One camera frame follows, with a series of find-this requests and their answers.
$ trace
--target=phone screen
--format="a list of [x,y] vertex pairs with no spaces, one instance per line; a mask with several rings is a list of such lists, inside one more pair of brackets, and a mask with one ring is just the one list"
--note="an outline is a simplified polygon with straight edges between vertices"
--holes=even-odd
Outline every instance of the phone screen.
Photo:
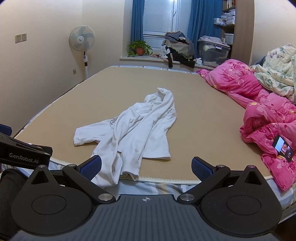
[[287,162],[292,160],[294,152],[281,136],[275,138],[273,146],[277,150],[279,156],[286,158]]

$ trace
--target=floral blanket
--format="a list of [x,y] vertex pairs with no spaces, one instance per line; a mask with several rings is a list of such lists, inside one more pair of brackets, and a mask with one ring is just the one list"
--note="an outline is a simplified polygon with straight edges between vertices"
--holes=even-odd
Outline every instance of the floral blanket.
[[262,161],[271,171],[282,191],[296,181],[296,157],[290,163],[278,157],[272,146],[280,134],[296,149],[296,106],[287,98],[262,87],[252,70],[244,63],[230,59],[212,71],[197,71],[206,82],[246,108],[240,133],[245,142],[256,143],[264,152]]
[[291,44],[268,52],[263,66],[250,67],[255,77],[268,90],[296,103],[296,48]]

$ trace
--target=wall switch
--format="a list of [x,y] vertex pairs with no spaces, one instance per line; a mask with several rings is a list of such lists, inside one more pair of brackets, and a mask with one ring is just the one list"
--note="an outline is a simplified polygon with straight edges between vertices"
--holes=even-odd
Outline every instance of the wall switch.
[[22,41],[22,35],[21,35],[21,34],[16,35],[16,36],[15,36],[15,43],[19,43],[19,42],[21,42],[21,41]]
[[22,42],[27,41],[27,34],[22,34]]

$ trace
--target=blue gripper pad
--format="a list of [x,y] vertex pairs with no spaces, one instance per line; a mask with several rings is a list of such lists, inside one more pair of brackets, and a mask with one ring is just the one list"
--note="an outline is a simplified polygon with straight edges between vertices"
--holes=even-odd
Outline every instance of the blue gripper pad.
[[194,157],[191,161],[191,170],[201,181],[207,179],[210,175],[213,175],[215,169],[215,167],[206,163],[199,157]]
[[88,180],[92,180],[102,168],[102,160],[99,155],[95,155],[78,166],[79,173],[86,177]]
[[0,132],[7,135],[7,136],[11,136],[12,128],[10,126],[0,124]]

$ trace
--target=fan blade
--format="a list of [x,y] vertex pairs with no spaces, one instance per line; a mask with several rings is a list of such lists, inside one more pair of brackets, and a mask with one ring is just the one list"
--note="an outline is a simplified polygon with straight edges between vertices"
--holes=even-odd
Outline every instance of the fan blade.
[[82,35],[84,30],[85,30],[85,27],[81,27],[79,29],[78,35]]
[[89,48],[89,42],[88,42],[87,40],[84,40],[84,47],[85,47],[86,49]]
[[74,47],[77,48],[77,49],[78,49],[80,46],[81,46],[81,44],[74,44]]
[[86,38],[93,38],[94,37],[94,35],[92,33],[87,33],[87,34],[84,34],[82,36],[84,37],[84,39],[86,39]]
[[72,34],[71,34],[71,38],[72,38],[72,39],[77,39],[77,36],[75,35],[75,33],[72,33]]

